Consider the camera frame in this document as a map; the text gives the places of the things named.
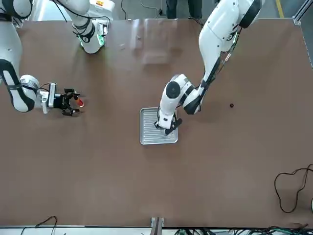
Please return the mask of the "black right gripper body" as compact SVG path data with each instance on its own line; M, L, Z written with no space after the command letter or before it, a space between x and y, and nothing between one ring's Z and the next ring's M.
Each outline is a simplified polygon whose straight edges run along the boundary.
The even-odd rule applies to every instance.
M65 109L65 95L64 94L55 94L54 96L54 108L56 109Z

